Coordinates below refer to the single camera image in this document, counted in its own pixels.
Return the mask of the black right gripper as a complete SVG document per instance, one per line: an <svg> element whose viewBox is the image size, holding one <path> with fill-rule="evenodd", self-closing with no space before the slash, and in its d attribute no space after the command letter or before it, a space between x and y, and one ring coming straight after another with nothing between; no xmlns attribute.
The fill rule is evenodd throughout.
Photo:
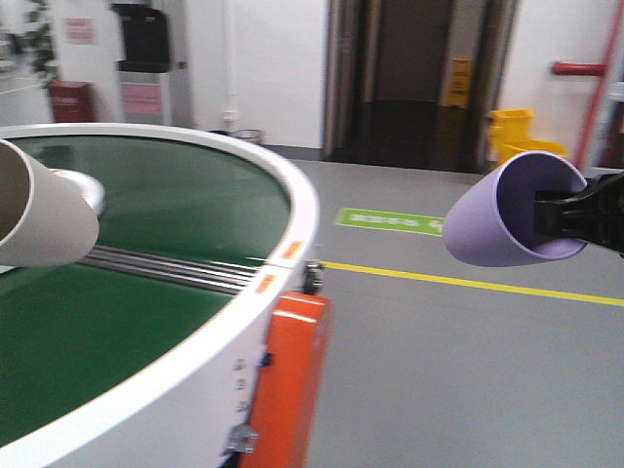
<svg viewBox="0 0 624 468"><path fill-rule="evenodd" d="M589 188L590 230L587 189L575 193L539 190L533 201L533 232L589 241L623 256L623 173L596 177Z"/></svg>

